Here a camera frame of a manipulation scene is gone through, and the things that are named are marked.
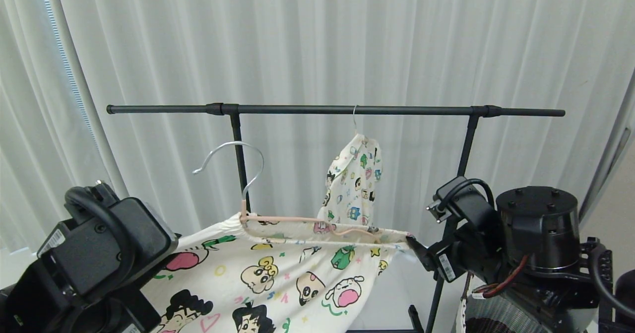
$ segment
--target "metal frame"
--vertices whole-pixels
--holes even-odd
[[[416,115],[416,116],[468,116],[467,132],[463,141],[461,159],[458,162],[457,176],[464,176],[467,160],[472,149],[474,134],[480,118],[498,116],[542,116],[562,117],[564,110],[551,109],[505,109],[498,106],[470,106],[470,107],[429,107],[429,106],[315,106],[315,105],[239,105],[216,102],[206,105],[108,105],[109,114],[147,114],[147,113],[207,113],[216,116],[229,116],[234,133],[234,140],[243,140],[240,129],[240,114],[355,114],[360,115]],[[236,146],[236,163],[240,177],[241,191],[247,185],[247,170],[245,169],[245,155],[243,147]],[[250,209],[247,196],[247,209]],[[443,239],[448,238],[458,225],[458,221],[450,218],[443,229]],[[435,325],[435,318],[441,295],[443,279],[435,272],[435,294],[430,307],[425,332],[431,333]],[[413,324],[412,330],[396,331],[349,331],[349,333],[424,333],[419,321],[419,315],[414,306],[408,309],[408,315]]]

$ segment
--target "barcode sticker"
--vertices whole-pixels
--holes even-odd
[[[48,241],[46,242],[46,245],[44,245],[41,250],[39,250],[38,252],[38,258],[45,252],[47,252],[48,250],[57,247],[59,245],[61,245],[64,240],[66,240],[66,238],[64,237],[64,235],[62,234],[62,232],[59,229],[56,229],[53,234],[51,235],[51,237],[48,239]]]
[[[139,328],[137,328],[134,324],[130,324],[130,326],[121,331],[121,333],[141,333],[141,331],[139,331]]]
[[[447,259],[446,254],[441,254],[439,256],[439,261],[441,262],[441,266],[443,267],[443,270],[445,271],[447,280],[452,281],[453,279],[455,279],[456,275],[454,275],[454,270],[452,269],[452,265],[449,264],[449,260]]]

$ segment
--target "white cartoon print shirt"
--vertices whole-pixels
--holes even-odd
[[[356,134],[328,169],[326,195],[317,217],[329,222],[371,226],[382,164],[379,143]]]
[[[236,214],[181,238],[172,261],[141,289],[161,315],[154,332],[344,333],[395,252],[408,250],[400,231],[378,229],[380,244],[332,234],[351,227],[243,225]]]

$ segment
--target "yellow circle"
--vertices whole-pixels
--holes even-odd
[[[214,270],[214,274],[215,274],[216,276],[222,276],[222,275],[224,275],[224,274],[225,274],[225,270],[226,270],[226,269],[227,269],[227,268],[226,268],[225,266],[220,265],[220,266],[216,267],[216,270]]]

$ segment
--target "metal hook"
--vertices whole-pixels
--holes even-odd
[[[227,147],[229,145],[242,145],[245,147],[250,147],[253,148],[255,150],[258,151],[258,154],[260,154],[260,158],[262,159],[262,165],[260,166],[260,170],[258,170],[258,173],[256,173],[256,176],[251,179],[251,181],[249,181],[247,183],[247,185],[245,186],[245,188],[243,189],[243,200],[247,200],[247,192],[249,191],[249,187],[252,186],[252,183],[254,183],[254,181],[256,181],[256,179],[258,178],[258,176],[262,173],[262,171],[265,169],[265,156],[263,155],[263,153],[260,151],[260,149],[258,149],[258,147],[251,145],[247,142],[244,141],[229,141],[227,143],[223,143],[222,145],[214,148],[214,150],[212,152],[210,152],[207,157],[205,158],[205,161],[202,163],[202,165],[200,166],[200,168],[198,168],[197,170],[194,170],[192,172],[192,174],[196,175],[200,172],[202,172],[202,170],[205,169],[205,167],[207,166],[207,163],[209,162],[209,160],[211,159],[211,157],[218,152],[219,150],[221,150],[224,147]]]
[[[355,125],[355,133],[357,133],[357,121],[355,120],[355,110],[357,109],[358,105],[355,105],[355,107],[353,107],[353,124]]]

